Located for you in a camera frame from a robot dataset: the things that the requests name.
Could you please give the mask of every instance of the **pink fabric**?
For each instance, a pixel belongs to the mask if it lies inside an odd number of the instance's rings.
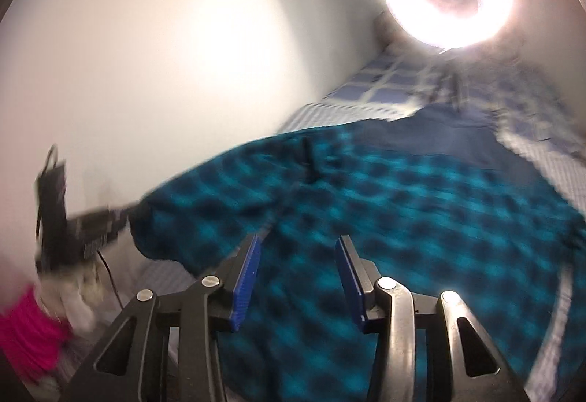
[[[0,314],[0,347],[23,380],[37,382],[55,369],[61,345],[69,338],[69,323],[43,313],[32,287],[5,316]]]

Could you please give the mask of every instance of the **metal screw head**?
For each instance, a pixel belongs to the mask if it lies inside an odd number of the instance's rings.
[[[379,278],[377,281],[379,287],[383,289],[393,289],[397,286],[397,282],[393,278],[389,278],[388,276],[383,276],[383,278]]]
[[[206,276],[201,280],[201,284],[206,288],[213,288],[220,284],[220,279],[217,276]]]
[[[461,302],[462,298],[455,291],[444,291],[441,294],[442,299],[449,305],[456,305]]]
[[[137,293],[137,299],[139,301],[149,301],[150,299],[152,299],[152,297],[153,294],[150,289],[142,289]]]

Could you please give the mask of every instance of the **blue checkered bedsheet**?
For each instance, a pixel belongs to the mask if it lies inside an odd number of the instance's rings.
[[[431,102],[457,100],[492,113],[501,130],[545,141],[566,154],[581,151],[584,140],[556,88],[538,67],[456,65],[461,79],[458,96],[450,81],[442,79],[445,61],[441,56],[389,48],[322,102],[392,110],[403,117]]]

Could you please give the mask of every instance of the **white wall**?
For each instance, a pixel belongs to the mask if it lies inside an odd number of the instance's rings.
[[[525,3],[523,56],[547,71],[586,134],[586,12],[578,0]]]
[[[14,0],[0,23],[0,285],[33,278],[33,183],[125,204],[267,136],[376,50],[366,0]]]

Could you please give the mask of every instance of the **blue gripper pad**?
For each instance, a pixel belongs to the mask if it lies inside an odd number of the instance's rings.
[[[360,331],[364,331],[366,326],[364,293],[358,284],[354,267],[342,244],[342,238],[338,238],[336,242],[336,266],[338,267],[338,273],[342,281],[342,288],[344,288],[344,294],[352,320]]]
[[[228,319],[228,323],[234,332],[238,331],[246,317],[248,303],[250,302],[257,270],[259,269],[262,240],[258,235],[254,235],[252,238],[253,241],[248,248],[240,275],[234,285],[232,312]]]

